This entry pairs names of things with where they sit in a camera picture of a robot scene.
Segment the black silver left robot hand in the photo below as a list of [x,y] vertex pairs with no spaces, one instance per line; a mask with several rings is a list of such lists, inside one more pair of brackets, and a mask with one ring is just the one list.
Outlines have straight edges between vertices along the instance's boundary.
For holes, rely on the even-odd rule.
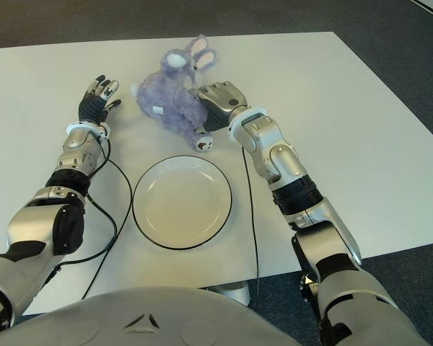
[[109,113],[121,105],[121,100],[112,102],[109,99],[117,92],[119,83],[100,75],[88,86],[79,103],[79,121],[87,121],[100,125],[104,123]]

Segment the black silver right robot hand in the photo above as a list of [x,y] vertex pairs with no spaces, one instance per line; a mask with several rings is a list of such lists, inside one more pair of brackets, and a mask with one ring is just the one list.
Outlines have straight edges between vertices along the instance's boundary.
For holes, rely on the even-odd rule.
[[229,81],[192,89],[191,94],[197,97],[207,111],[206,120],[195,129],[197,133],[227,128],[236,115],[249,108],[244,94]]

